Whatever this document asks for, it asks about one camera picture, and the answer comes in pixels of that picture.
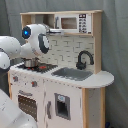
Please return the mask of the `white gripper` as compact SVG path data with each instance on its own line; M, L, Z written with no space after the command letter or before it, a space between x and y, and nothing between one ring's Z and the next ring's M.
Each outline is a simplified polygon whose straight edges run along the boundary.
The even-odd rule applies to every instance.
M63 35L62 29L50 29L49 30L50 35Z

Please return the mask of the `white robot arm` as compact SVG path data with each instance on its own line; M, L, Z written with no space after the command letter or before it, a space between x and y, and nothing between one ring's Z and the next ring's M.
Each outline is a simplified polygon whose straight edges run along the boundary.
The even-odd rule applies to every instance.
M62 33L62 29L52 29L45 24L29 24L22 29L22 37L27 40L25 45L20 45L15 37L0 36L0 77L10 70L12 59L31 59L46 54L49 50L47 35ZM15 105L2 89L0 128L38 128L35 119Z

